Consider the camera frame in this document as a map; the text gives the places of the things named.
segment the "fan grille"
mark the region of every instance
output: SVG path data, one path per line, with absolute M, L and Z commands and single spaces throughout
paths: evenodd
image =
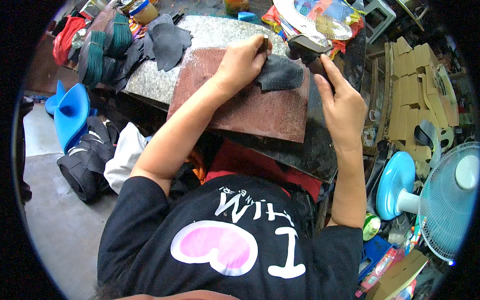
M 457 164 L 467 155 L 479 157 L 480 144 L 461 144 L 446 153 L 432 170 L 420 195 L 423 237 L 440 258 L 453 260 L 467 231 L 477 191 L 463 190 L 455 179 Z

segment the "white cloth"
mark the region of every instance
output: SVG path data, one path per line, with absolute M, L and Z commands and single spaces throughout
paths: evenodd
M 118 194 L 128 179 L 133 166 L 145 149 L 147 140 L 131 122 L 120 132 L 115 155 L 105 164 L 103 176 L 110 187 Z

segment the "concrete floor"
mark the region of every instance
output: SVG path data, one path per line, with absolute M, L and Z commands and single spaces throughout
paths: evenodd
M 96 285 L 100 237 L 117 195 L 102 195 L 89 205 L 77 198 L 56 164 L 63 153 L 43 105 L 35 104 L 24 126 L 24 181 L 32 191 L 25 211 L 32 240 L 63 293 L 69 299 L 88 299 Z

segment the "blue stool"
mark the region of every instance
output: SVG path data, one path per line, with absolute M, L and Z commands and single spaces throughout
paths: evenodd
M 90 99 L 83 84 L 74 85 L 55 108 L 53 119 L 60 146 L 65 155 L 87 133 L 86 119 L 90 114 Z
M 63 83 L 58 80 L 57 93 L 52 97 L 48 98 L 45 102 L 45 110 L 47 111 L 47 113 L 49 113 L 50 115 L 53 115 L 55 113 L 55 109 L 59 105 L 59 102 L 62 100 L 63 96 L 65 96 L 65 87 L 63 86 Z

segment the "electric fan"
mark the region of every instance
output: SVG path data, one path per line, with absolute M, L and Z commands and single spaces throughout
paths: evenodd
M 391 220 L 402 211 L 418 214 L 430 249 L 453 260 L 475 206 L 480 169 L 480 143 L 461 144 L 444 154 L 430 172 L 420 196 L 412 194 L 415 165 L 407 152 L 395 153 L 386 165 L 377 192 L 380 217 Z

